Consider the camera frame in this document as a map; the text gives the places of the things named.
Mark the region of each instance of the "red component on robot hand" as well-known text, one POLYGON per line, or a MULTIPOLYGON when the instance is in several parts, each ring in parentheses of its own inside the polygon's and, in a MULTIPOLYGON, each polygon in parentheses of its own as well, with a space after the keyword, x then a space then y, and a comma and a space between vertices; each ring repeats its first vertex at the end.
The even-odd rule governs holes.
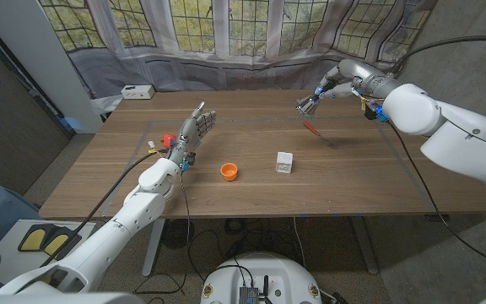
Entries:
POLYGON ((172 146, 172 144, 174 144, 175 141, 176 136, 170 133, 166 133, 161 140, 162 144, 168 149, 172 146))

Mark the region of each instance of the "wooden table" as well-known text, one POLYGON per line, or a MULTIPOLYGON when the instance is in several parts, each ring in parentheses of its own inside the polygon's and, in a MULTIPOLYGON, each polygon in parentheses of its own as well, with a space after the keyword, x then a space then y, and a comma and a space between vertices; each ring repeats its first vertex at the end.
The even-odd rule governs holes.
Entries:
MULTIPOLYGON (((200 101, 217 111, 217 125, 184 174, 192 218, 339 216, 351 218, 367 270, 378 267, 363 217, 378 214, 433 214, 435 211, 388 125, 369 121, 357 99, 323 101, 309 122, 337 145, 327 147, 303 126, 294 101, 306 90, 156 93, 152 100, 124 100, 80 155, 40 209, 49 219, 84 218, 121 173, 157 147, 164 133, 177 134, 200 101), (294 154, 292 173, 275 171, 277 152, 294 154), (238 165, 234 182, 220 174, 238 165)), ((447 171, 419 151, 424 142, 403 136, 436 203, 445 214, 486 213, 480 182, 447 171)), ((150 157, 131 171, 97 217, 113 216, 150 157)), ((161 218, 186 218, 179 184, 161 218)), ((143 275, 151 273, 165 221, 153 223, 143 275)))

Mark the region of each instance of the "robot finger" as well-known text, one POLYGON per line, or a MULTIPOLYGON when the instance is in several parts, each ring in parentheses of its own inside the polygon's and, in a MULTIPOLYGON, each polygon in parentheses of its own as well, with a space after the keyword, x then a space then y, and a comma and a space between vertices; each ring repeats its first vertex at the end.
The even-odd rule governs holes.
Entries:
POLYGON ((196 109, 194 109, 194 111, 192 112, 191 114, 191 117, 190 118, 199 118, 200 117, 200 114, 202 114, 202 110, 203 110, 203 107, 205 106, 205 102, 200 102, 200 104, 198 105, 198 107, 196 109))

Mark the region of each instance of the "blue component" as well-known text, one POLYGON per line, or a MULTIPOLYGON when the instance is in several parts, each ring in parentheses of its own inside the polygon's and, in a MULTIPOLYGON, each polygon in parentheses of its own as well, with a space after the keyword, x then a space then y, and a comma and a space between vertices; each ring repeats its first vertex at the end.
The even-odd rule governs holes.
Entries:
POLYGON ((384 114, 381 106, 378 106, 378 108, 376 109, 376 118, 380 119, 381 122, 389 122, 389 118, 386 114, 384 114))

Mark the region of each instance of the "orange cup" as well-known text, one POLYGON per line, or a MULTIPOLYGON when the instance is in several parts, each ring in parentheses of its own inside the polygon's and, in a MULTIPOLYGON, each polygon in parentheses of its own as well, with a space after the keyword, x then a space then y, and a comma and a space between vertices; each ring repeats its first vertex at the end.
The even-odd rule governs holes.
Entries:
POLYGON ((232 163, 226 163, 220 167, 220 173, 227 182, 232 182, 237 176, 237 166, 232 163))

